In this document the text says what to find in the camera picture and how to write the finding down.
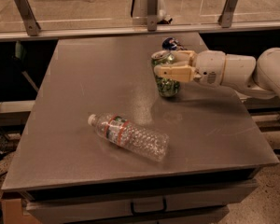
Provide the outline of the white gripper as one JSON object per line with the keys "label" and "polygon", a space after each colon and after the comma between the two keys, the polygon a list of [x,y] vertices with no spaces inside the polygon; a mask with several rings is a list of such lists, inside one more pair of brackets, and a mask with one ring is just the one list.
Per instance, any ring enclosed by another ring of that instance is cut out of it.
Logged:
{"label": "white gripper", "polygon": [[204,86],[218,86],[221,83],[226,61],[224,52],[206,50],[197,55],[194,50],[172,50],[171,54],[174,56],[173,65],[154,67],[158,77],[185,83],[195,80]]}

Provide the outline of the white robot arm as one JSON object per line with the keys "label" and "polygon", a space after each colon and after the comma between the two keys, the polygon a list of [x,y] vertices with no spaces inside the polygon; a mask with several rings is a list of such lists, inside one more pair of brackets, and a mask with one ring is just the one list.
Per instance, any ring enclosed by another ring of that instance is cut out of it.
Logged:
{"label": "white robot arm", "polygon": [[230,87],[258,99],[280,99],[280,48],[258,58],[222,51],[161,50],[152,54],[154,74],[174,81]]}

